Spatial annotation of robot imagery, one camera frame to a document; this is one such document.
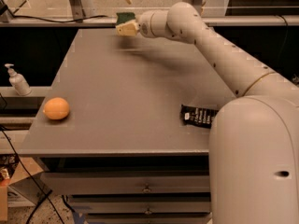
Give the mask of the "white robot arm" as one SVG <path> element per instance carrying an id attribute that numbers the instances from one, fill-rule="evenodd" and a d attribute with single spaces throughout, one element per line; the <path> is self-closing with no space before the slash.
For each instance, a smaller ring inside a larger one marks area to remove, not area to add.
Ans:
<path id="1" fill-rule="evenodd" d="M 213 224 L 299 224 L 299 88 L 208 27 L 184 2 L 120 13 L 121 36 L 193 44 L 235 94 L 212 122 Z"/>

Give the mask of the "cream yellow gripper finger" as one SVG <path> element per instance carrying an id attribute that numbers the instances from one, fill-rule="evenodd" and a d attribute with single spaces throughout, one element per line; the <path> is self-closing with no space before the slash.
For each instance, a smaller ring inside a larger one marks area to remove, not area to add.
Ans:
<path id="1" fill-rule="evenodd" d="M 116 31 L 119 36 L 136 36 L 139 32 L 138 23 L 135 20 L 130 20 L 118 24 Z"/>

